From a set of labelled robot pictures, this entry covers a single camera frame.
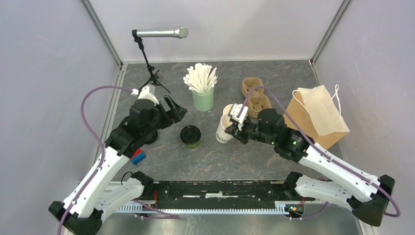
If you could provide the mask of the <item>stack of white paper cups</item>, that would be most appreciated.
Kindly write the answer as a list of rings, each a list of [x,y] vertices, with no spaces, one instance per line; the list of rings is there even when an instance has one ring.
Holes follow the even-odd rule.
[[[220,143],[227,143],[233,138],[232,135],[225,132],[225,130],[232,125],[231,118],[228,116],[231,108],[232,104],[229,104],[223,109],[222,116],[216,130],[216,139]]]

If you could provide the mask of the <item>black plastic cup lid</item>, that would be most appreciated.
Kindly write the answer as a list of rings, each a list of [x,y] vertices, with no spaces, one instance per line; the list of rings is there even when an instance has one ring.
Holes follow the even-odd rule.
[[[193,145],[200,141],[201,131],[194,125],[185,126],[180,132],[180,139],[186,145]]]

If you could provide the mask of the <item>green paper coffee cup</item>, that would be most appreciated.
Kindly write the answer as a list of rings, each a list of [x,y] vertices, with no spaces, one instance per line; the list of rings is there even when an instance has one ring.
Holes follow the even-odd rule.
[[[186,144],[186,147],[188,149],[194,150],[194,149],[198,148],[199,144],[200,144],[199,142],[196,142],[196,143],[193,143],[193,144]]]

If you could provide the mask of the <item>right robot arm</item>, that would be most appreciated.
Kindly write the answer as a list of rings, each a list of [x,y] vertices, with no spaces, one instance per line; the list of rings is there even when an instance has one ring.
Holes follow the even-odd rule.
[[[386,209],[393,203],[395,179],[389,175],[375,176],[338,158],[310,137],[289,128],[275,109],[264,109],[258,122],[251,122],[247,108],[234,104],[226,115],[230,125],[225,128],[241,143],[249,140],[270,144],[281,157],[311,168],[329,180],[313,180],[291,172],[283,185],[289,200],[299,196],[324,200],[349,210],[356,218],[379,227]]]

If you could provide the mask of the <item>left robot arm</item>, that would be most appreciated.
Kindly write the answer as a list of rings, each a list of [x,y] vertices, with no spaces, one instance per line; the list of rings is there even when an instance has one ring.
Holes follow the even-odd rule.
[[[129,201],[149,199],[154,193],[151,183],[132,178],[103,195],[115,174],[145,144],[157,139],[157,131],[180,122],[187,109],[164,96],[166,110],[153,95],[138,98],[129,115],[111,131],[104,152],[77,188],[62,202],[54,201],[49,212],[74,235],[95,235],[103,222]]]

